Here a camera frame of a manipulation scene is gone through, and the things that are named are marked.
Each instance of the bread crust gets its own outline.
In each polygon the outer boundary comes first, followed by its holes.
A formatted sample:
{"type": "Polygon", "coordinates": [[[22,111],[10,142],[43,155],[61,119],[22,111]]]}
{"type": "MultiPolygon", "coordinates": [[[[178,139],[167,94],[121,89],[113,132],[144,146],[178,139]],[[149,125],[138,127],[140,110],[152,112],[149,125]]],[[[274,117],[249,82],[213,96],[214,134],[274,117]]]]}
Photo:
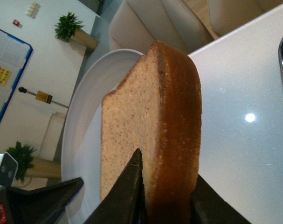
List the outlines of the bread crust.
{"type": "MultiPolygon", "coordinates": [[[[145,63],[151,56],[157,58],[153,63],[156,63],[157,69],[155,78],[159,79],[156,102],[158,104],[157,126],[154,129],[155,133],[148,133],[155,135],[155,138],[151,139],[155,147],[143,148],[145,144],[136,134],[128,135],[127,141],[135,142],[125,144],[125,147],[132,148],[123,148],[124,152],[119,152],[126,155],[122,156],[126,159],[122,162],[120,170],[139,147],[143,155],[145,204],[149,223],[189,223],[190,196],[196,185],[199,167],[202,112],[200,79],[192,60],[179,50],[161,42],[154,42],[149,53],[143,56],[137,65],[145,63]]],[[[136,71],[133,68],[119,87],[104,98],[102,122],[105,122],[106,116],[111,114],[107,112],[107,107],[111,109],[110,103],[115,98],[121,97],[118,96],[119,90],[130,85],[128,80],[134,72],[136,71]]],[[[123,113],[124,109],[117,108],[115,112],[123,113]]],[[[122,122],[119,120],[118,125],[126,126],[122,122]]],[[[106,134],[103,128],[107,129],[107,126],[102,126],[102,144],[104,145],[102,153],[105,154],[102,154],[102,163],[113,162],[113,158],[108,160],[106,158],[109,151],[113,149],[107,150],[105,145],[107,138],[111,135],[106,134]]],[[[144,136],[144,133],[140,134],[136,131],[138,124],[130,124],[126,128],[132,129],[128,129],[128,133],[133,131],[144,136]]],[[[113,164],[114,162],[110,164],[111,171],[115,170],[113,164]]],[[[107,180],[102,179],[101,187],[106,184],[107,180]]]]}

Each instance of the white plate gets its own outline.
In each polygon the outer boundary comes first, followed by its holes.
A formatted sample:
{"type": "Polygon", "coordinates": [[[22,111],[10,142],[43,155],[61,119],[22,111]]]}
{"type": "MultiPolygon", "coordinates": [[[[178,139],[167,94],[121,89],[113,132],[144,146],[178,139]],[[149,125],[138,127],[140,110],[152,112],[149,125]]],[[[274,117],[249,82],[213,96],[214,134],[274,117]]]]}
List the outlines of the white plate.
{"type": "Polygon", "coordinates": [[[82,177],[84,186],[66,207],[81,224],[100,203],[101,102],[142,53],[129,49],[101,57],[82,78],[69,107],[62,141],[62,180],[82,177]]]}

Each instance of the warning sign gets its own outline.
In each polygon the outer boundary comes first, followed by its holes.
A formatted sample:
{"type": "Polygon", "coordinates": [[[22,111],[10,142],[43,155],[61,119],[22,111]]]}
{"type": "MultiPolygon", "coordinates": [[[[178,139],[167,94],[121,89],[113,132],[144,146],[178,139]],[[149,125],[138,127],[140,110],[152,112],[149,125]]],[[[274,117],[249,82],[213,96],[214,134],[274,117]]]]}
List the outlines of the warning sign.
{"type": "Polygon", "coordinates": [[[52,100],[52,96],[44,93],[42,91],[38,91],[36,97],[37,100],[50,104],[52,100]]]}
{"type": "Polygon", "coordinates": [[[10,75],[11,75],[11,71],[0,67],[0,84],[6,85],[10,75]]]}

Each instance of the white chair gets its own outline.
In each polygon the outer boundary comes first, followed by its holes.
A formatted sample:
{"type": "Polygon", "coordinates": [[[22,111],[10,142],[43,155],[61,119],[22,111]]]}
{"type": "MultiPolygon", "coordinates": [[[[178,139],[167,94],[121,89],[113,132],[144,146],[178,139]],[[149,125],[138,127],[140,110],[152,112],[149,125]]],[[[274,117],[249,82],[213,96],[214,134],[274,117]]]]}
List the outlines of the white chair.
{"type": "Polygon", "coordinates": [[[208,0],[212,29],[217,36],[223,36],[282,3],[283,0],[208,0]]]}
{"type": "Polygon", "coordinates": [[[110,24],[110,50],[146,53],[155,40],[188,54],[214,39],[182,0],[124,0],[110,24]]]}

